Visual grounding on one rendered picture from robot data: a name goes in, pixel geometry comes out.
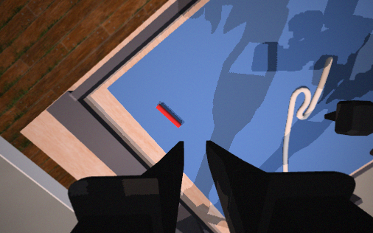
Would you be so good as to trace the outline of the white rope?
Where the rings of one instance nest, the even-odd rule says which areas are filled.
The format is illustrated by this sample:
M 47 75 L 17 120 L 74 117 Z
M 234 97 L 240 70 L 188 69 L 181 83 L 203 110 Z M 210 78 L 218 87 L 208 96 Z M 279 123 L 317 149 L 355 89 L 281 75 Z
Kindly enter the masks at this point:
M 302 104 L 302 106 L 297 111 L 296 116 L 300 120 L 308 118 L 308 116 L 312 113 L 313 109 L 315 108 L 316 103 L 318 102 L 318 98 L 320 97 L 321 92 L 324 88 L 324 85 L 325 85 L 326 80 L 327 80 L 327 76 L 328 76 L 329 71 L 330 71 L 330 67 L 332 65 L 332 61 L 333 61 L 332 57 L 326 59 L 324 69 L 323 69 L 323 72 L 322 72 L 322 75 L 321 75 L 321 79 L 318 83 L 318 87 L 316 89 L 316 92 L 315 92 L 312 100 L 311 100 L 311 93 L 310 93 L 310 90 L 308 88 L 298 88 L 298 89 L 296 89 L 293 92 L 293 94 L 290 98 L 290 104 L 289 104 L 289 109 L 288 109 L 288 114 L 287 114 L 287 122 L 286 122 L 286 127 L 285 127 L 284 143 L 283 143 L 283 172 L 288 172 L 288 163 L 287 163 L 288 145 L 289 145 L 290 129 L 291 129 L 292 121 L 293 121 L 293 112 L 294 112 L 294 107 L 295 107 L 295 103 L 296 103 L 296 98 L 299 95 L 299 93 L 304 92 L 304 95 L 305 95 L 304 103 Z M 311 103 L 310 103 L 310 100 L 311 100 Z M 309 105 L 309 108 L 303 114 L 304 110 L 307 108 L 308 105 Z

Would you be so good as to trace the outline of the blue work mat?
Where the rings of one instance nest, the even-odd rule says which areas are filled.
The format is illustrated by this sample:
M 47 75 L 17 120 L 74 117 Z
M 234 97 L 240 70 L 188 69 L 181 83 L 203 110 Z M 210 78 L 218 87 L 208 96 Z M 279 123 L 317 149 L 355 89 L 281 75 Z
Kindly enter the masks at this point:
M 339 101 L 373 102 L 373 0 L 209 0 L 107 89 L 168 153 L 184 141 L 184 174 L 225 217 L 206 141 L 269 172 L 283 172 L 290 98 L 296 114 L 288 172 L 350 175 L 373 160 L 373 133 L 348 136 L 324 118 Z M 156 107 L 160 104 L 181 126 Z

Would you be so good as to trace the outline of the red cylinder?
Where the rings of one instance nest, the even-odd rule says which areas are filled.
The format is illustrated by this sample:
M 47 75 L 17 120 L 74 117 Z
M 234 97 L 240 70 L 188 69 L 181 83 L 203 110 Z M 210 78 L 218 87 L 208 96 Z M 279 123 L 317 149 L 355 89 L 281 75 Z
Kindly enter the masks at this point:
M 160 112 L 162 112 L 163 115 L 165 115 L 165 117 L 168 118 L 176 127 L 179 128 L 181 126 L 181 123 L 173 115 L 171 115 L 163 106 L 158 104 L 158 106 L 156 108 Z

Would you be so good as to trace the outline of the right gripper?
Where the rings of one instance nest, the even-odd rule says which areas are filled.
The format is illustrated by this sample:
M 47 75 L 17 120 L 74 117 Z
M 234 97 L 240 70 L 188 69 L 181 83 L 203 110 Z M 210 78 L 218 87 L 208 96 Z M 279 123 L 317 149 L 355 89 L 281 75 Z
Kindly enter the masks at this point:
M 335 132 L 348 136 L 368 136 L 373 133 L 373 102 L 347 100 L 337 103 L 336 111 L 324 115 L 335 121 Z

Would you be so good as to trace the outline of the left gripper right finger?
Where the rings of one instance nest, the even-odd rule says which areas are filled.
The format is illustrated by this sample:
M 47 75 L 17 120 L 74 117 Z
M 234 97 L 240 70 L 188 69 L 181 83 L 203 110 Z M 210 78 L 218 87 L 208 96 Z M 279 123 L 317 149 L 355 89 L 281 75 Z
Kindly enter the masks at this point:
M 267 233 L 274 204 L 282 197 L 345 196 L 355 180 L 335 171 L 267 173 L 206 141 L 209 169 L 230 233 Z

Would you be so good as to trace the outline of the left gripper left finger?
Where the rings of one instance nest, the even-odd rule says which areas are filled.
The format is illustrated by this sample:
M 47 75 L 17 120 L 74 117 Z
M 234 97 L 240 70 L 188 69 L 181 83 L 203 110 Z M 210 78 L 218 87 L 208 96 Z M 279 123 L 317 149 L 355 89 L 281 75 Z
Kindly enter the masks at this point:
M 153 233 L 175 233 L 184 172 L 179 141 L 142 175 L 89 176 L 75 181 L 68 197 L 77 221 L 88 215 L 148 214 Z

